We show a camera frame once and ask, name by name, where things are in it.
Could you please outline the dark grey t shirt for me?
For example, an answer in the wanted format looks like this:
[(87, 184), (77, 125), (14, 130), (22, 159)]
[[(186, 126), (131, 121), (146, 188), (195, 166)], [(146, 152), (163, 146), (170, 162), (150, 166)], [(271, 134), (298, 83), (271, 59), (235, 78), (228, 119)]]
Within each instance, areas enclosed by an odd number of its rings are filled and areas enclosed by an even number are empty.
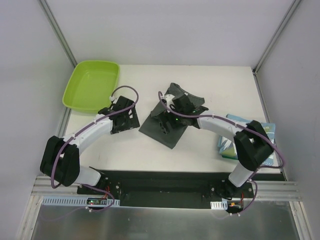
[[(176, 113), (187, 116), (198, 116), (208, 110), (208, 108), (204, 106), (205, 99), (203, 97), (190, 94), (174, 82), (170, 84), (164, 95), (166, 94), (172, 94), (175, 96), (173, 99), (175, 110), (173, 111)], [(163, 105), (165, 104), (160, 100), (139, 128), (139, 131), (170, 149), (173, 149), (188, 126), (198, 128), (199, 125), (196, 118), (181, 117), (168, 111)], [(165, 134), (161, 131), (160, 124), (157, 119), (157, 115), (163, 111), (167, 111), (168, 113), (170, 112), (179, 119), (180, 127), (171, 131), (169, 134)]]

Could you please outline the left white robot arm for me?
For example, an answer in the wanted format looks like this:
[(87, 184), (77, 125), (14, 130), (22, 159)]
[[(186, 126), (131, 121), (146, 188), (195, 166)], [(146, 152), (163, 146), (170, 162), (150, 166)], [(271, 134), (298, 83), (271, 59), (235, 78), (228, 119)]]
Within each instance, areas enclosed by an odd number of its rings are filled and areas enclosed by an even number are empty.
[(88, 185), (90, 191), (99, 195), (105, 191), (103, 174), (80, 164), (80, 156), (86, 148), (103, 135), (113, 135), (140, 126), (136, 102), (124, 96), (114, 99), (110, 107), (98, 111), (95, 118), (75, 133), (64, 137), (52, 136), (46, 143), (40, 171), (51, 177), (57, 188), (72, 184)]

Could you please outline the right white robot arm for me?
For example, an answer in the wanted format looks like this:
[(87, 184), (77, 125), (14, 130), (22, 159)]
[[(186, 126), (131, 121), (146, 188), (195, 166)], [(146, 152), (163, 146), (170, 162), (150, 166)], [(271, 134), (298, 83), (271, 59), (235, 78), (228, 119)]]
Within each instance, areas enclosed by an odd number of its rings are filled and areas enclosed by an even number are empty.
[(174, 103), (175, 97), (169, 98), (159, 91), (158, 99), (164, 109), (175, 115), (181, 123), (214, 132), (233, 142), (238, 164), (229, 174), (225, 184), (225, 192), (230, 197), (234, 198), (241, 194), (243, 184), (253, 177), (273, 152), (278, 150), (258, 121), (239, 123), (214, 114), (210, 110), (201, 112), (199, 108), (193, 108), (191, 113), (183, 114), (178, 112), (178, 105)]

